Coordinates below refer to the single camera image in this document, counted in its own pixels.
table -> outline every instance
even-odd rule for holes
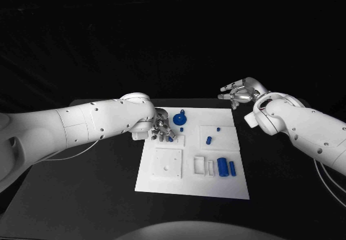
[[[103,99],[80,99],[71,106]],[[220,99],[153,99],[162,107],[230,108]],[[136,192],[145,141],[127,132],[101,140],[73,159],[38,163],[0,220],[0,236],[113,240],[173,221],[228,223],[286,239],[345,239],[346,210],[328,192],[313,159],[284,133],[250,128],[234,111],[250,200]],[[91,143],[55,157],[80,153]]]

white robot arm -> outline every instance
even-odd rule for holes
[[[150,130],[153,140],[158,135],[160,141],[176,139],[166,110],[155,108],[139,92],[60,109],[0,113],[0,192],[37,162],[62,150],[126,132],[143,140]]]
[[[316,109],[305,107],[290,95],[271,92],[253,78],[231,83],[218,98],[240,103],[254,101],[253,112],[244,117],[251,128],[260,126],[269,135],[280,132],[293,145],[318,161],[346,175],[346,123]]]

hole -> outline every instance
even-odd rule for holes
[[[12,138],[9,139],[9,143],[11,143],[11,146],[12,146],[12,147],[16,145],[16,139],[15,139],[15,137],[12,137]]]

white cable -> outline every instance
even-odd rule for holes
[[[326,175],[328,175],[331,181],[332,181],[333,184],[341,188],[341,190],[346,193],[346,190],[344,189],[344,187],[339,186],[339,184],[336,183],[336,181],[335,181],[333,178],[331,177],[331,175],[329,175],[329,173],[328,173],[328,170],[326,170],[326,168],[325,168],[325,165],[323,165],[322,163],[321,163],[321,165],[322,165],[323,171],[325,171],[325,173],[326,173]]]
[[[78,153],[77,155],[71,156],[71,157],[67,157],[67,158],[61,158],[61,159],[47,159],[47,161],[58,161],[58,160],[67,160],[67,159],[71,159],[74,157],[77,157],[78,155],[81,155],[83,153],[86,153],[91,148],[93,146],[98,143],[98,141],[96,141],[96,143],[81,152]]]
[[[332,193],[335,199],[336,199],[336,200],[341,202],[341,204],[346,207],[346,204],[342,202],[342,200],[338,198],[338,196],[336,196],[335,193],[332,192],[332,190],[331,190],[331,188],[329,188],[329,186],[328,186],[328,184],[326,184],[326,182],[325,182],[325,180],[323,180],[323,176],[322,176],[322,173],[321,173],[321,170],[319,170],[319,167],[318,167],[318,162],[316,162],[315,159],[313,159],[313,161],[315,161],[315,166],[316,166],[316,170],[318,170],[318,173],[319,173],[319,178],[321,178],[321,180],[322,180],[322,182],[323,182],[323,184],[325,184],[325,186],[326,186],[326,189],[328,189],[329,192]]]

black curtain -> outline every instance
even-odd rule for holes
[[[221,87],[254,77],[346,121],[338,9],[335,1],[12,1],[0,10],[0,112],[133,92],[217,98]]]

